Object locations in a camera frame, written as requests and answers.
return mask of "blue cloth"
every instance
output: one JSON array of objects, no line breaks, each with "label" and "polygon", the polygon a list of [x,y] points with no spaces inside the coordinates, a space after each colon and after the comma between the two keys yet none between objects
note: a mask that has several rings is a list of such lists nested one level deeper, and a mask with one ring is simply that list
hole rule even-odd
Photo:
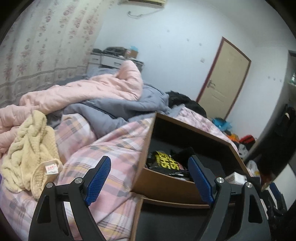
[{"label": "blue cloth", "polygon": [[62,115],[78,113],[90,123],[97,138],[101,138],[129,122],[153,117],[154,112],[177,116],[182,106],[169,108],[168,98],[168,94],[144,84],[138,101],[112,98],[85,100],[47,115],[47,125],[55,128]]}]

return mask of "beige door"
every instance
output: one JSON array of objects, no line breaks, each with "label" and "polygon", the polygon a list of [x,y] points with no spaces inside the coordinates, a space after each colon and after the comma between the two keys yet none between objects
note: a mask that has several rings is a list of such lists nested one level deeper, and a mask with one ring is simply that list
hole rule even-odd
[{"label": "beige door", "polygon": [[222,39],[214,69],[199,99],[210,118],[225,118],[234,104],[251,61]]}]

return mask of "wooden drawer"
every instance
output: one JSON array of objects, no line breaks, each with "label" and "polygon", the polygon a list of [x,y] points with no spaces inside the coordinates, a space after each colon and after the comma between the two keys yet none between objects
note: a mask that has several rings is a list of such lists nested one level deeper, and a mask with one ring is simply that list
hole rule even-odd
[{"label": "wooden drawer", "polygon": [[109,56],[102,56],[102,65],[110,66],[112,68],[120,69],[123,59],[113,58]]},{"label": "wooden drawer", "polygon": [[91,54],[91,58],[89,60],[89,63],[93,63],[93,64],[100,64],[100,55],[95,55],[95,54]]}]

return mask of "cable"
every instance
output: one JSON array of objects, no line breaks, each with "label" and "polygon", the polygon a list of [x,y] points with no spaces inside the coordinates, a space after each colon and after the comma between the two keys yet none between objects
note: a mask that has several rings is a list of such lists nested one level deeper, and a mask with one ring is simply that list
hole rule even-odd
[{"label": "cable", "polygon": [[142,18],[142,17],[148,16],[148,15],[151,15],[151,14],[153,14],[153,13],[160,12],[160,11],[162,11],[162,10],[163,10],[163,8],[158,9],[158,10],[153,11],[153,12],[143,13],[143,14],[139,14],[139,15],[131,15],[131,11],[128,11],[127,15],[128,15],[130,18],[139,19],[139,18]]}]

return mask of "curtain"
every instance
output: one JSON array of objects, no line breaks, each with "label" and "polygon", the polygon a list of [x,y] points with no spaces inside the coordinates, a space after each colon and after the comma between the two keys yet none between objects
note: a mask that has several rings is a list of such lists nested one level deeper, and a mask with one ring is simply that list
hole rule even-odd
[{"label": "curtain", "polygon": [[35,0],[0,45],[0,107],[86,72],[112,0]]}]

